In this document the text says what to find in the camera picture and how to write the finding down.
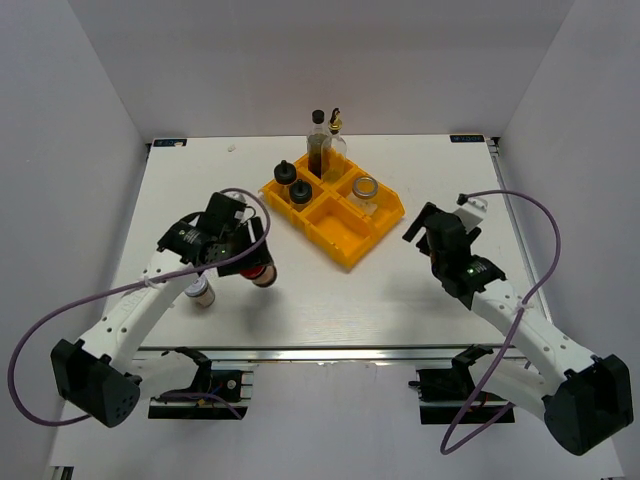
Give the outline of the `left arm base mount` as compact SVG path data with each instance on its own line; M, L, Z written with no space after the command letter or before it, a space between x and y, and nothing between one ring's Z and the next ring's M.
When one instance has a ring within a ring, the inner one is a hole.
M197 366L188 387L173 389L150 400L154 420L242 420L252 398L254 372L248 367L214 367L204 353L179 347Z

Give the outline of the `black-cap white spice jar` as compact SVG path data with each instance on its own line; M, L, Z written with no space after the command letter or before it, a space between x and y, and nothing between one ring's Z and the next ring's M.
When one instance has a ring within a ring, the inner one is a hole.
M294 210L303 211L313 200L312 185L306 180L296 180L289 186L289 199L290 205Z

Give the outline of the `red-lid spice jar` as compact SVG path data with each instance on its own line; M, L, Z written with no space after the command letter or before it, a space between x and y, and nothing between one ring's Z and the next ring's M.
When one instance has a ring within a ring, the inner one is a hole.
M259 288L268 288L277 280L277 269L274 265L258 266L242 270L240 275Z

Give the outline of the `grey-lid small spice jar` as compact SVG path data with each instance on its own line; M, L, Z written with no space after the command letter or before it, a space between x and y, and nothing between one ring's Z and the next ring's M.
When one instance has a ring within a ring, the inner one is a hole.
M184 294L191 302L201 308L208 308L215 302L215 292L205 275L199 276L185 290Z

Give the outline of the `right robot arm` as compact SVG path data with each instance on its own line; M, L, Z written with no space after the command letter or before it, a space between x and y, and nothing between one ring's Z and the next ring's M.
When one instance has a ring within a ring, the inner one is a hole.
M451 384L461 397L493 393L543 421L566 451L583 455L634 420L629 369L617 356L600 357L574 342L518 295L506 274L475 255L487 210L484 200L461 197L446 212L428 202L404 234L431 262L451 297L494 326L530 369L502 351L472 346L452 361Z

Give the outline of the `clear oil bottle gold spout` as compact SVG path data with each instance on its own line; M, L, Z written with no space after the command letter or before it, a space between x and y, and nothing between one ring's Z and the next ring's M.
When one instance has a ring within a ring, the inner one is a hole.
M347 144L341 136L341 111L334 108L328 122L329 135L321 147L321 180L336 183L345 173Z

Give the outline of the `right xdof label sticker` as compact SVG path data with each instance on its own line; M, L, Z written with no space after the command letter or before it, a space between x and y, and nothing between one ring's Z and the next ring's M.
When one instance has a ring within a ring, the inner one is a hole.
M452 143L484 143L485 138L479 134L451 134L449 139Z

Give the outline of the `left xdof label sticker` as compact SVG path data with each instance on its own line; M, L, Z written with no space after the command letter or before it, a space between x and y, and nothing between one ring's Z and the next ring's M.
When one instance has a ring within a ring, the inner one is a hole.
M167 138L155 139L152 143L153 148L174 148L184 147L187 144L186 138Z

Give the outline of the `dark sauce bottle black cap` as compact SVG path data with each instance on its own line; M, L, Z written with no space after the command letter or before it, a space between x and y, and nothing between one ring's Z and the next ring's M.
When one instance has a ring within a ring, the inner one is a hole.
M322 176L322 146L328 135L324 111L314 110L312 112L312 128L306 141L308 169L317 178Z

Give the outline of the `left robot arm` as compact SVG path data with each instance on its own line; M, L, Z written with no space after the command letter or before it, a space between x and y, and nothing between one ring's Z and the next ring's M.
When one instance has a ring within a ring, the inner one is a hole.
M59 341L51 361L60 396L106 427L120 425L146 399L214 398L211 360L189 347L136 362L139 347L174 301L214 269L239 275L259 288L275 283L277 269L266 243L269 216L247 215L260 203L251 193L226 188L206 208L174 223L157 243L141 280L75 342Z

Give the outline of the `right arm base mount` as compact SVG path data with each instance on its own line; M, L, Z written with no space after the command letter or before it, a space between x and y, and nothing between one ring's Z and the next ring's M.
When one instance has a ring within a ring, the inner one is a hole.
M493 350L472 345L451 360L446 368L423 368L416 371L416 379L408 387L419 398L422 425L447 425L475 388L468 368L478 359L485 360ZM481 391L462 417L461 424L482 425L507 405L501 397Z

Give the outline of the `yellow four-compartment bin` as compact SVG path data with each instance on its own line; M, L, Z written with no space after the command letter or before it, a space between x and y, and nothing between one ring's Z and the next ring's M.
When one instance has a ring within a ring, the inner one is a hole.
M333 183L320 180L308 170L308 157L294 162L297 176L312 187L311 203L298 211L283 197L283 186L274 179L261 188L264 201L332 261L351 270L404 217L405 209L398 196L383 183L373 205L363 209L350 199L353 183L368 173L350 159L336 159L344 167L341 178Z

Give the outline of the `xdof label sticker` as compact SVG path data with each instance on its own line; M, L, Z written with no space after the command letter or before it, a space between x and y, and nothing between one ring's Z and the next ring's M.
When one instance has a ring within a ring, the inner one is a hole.
M153 148L174 148L184 147L187 144L186 138L167 138L155 139L152 143Z
M451 134L449 139L452 143L484 143L485 138L479 134Z

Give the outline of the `clear glass jar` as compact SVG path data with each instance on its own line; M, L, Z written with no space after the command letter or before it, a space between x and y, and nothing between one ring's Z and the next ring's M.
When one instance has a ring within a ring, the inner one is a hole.
M349 201L365 215L372 216L378 209L379 183L371 176L357 177L352 184Z

